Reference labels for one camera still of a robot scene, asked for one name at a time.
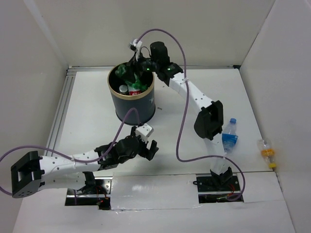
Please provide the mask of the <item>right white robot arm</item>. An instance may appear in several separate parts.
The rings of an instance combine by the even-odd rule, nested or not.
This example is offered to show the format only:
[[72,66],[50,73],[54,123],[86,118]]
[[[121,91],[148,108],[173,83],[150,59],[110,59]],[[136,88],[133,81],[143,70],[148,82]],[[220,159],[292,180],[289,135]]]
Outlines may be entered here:
[[148,58],[141,53],[141,41],[136,39],[129,47],[134,51],[134,55],[126,64],[127,79],[137,76],[142,80],[143,74],[154,72],[162,82],[184,98],[186,107],[193,108],[197,115],[194,131],[204,140],[208,152],[223,154],[224,150],[221,146],[224,124],[223,104],[219,100],[213,101],[188,80],[186,68],[181,68],[170,61],[167,47],[163,42],[157,41],[150,45]]

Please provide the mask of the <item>clear bottle red label white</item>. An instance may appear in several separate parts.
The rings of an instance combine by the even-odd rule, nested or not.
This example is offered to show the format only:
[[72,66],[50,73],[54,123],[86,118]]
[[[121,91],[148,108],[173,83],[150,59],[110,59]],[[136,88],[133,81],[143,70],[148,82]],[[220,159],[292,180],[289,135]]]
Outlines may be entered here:
[[128,93],[129,93],[129,96],[135,96],[135,95],[139,95],[141,94],[142,92],[140,90],[128,90]]

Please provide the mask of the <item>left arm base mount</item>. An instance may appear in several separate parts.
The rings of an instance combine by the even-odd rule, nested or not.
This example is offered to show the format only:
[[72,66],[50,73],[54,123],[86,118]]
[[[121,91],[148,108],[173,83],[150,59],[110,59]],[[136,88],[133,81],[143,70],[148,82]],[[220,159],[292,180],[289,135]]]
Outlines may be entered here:
[[83,186],[69,188],[65,206],[97,206],[99,210],[111,210],[112,178],[95,177],[92,172],[83,172]]

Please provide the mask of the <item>green bottle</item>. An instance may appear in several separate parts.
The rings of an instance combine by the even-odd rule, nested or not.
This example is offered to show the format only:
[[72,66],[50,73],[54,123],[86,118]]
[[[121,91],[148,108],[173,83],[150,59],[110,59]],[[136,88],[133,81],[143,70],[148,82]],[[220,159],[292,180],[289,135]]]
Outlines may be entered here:
[[141,92],[144,92],[148,89],[148,87],[140,81],[139,77],[136,74],[134,74],[134,78],[135,78],[134,82],[131,82],[129,80],[125,81],[128,87],[135,89],[135,90],[140,90]]
[[126,66],[126,64],[118,65],[116,70],[115,70],[115,75],[118,78],[125,80],[127,78],[127,66]]

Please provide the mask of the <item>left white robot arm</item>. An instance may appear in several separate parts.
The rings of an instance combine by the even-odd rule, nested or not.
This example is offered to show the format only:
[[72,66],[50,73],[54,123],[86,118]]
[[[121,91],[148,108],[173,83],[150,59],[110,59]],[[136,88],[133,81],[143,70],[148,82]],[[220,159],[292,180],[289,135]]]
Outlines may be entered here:
[[139,155],[152,160],[158,151],[157,142],[147,142],[129,135],[117,143],[109,143],[69,159],[61,156],[40,156],[31,151],[11,166],[12,197],[19,199],[44,189],[70,188],[92,193],[96,188],[95,171],[116,168]]

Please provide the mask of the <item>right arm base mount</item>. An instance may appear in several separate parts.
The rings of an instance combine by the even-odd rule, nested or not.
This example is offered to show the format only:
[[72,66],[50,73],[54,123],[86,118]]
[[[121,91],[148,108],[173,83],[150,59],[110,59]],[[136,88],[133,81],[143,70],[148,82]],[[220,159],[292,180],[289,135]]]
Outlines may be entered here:
[[197,187],[200,204],[230,202],[228,197],[233,196],[232,198],[234,199],[241,192],[239,180],[236,175],[221,187],[216,187],[212,183],[211,176],[197,176],[192,184]]

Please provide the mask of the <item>small bottle red cap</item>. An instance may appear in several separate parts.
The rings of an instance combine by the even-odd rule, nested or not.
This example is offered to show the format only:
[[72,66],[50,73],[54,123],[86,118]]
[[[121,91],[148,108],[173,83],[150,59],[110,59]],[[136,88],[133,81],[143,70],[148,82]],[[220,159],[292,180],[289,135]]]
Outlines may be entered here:
[[129,92],[128,92],[128,86],[127,85],[120,85],[119,86],[119,93],[121,94],[121,95],[129,95]]

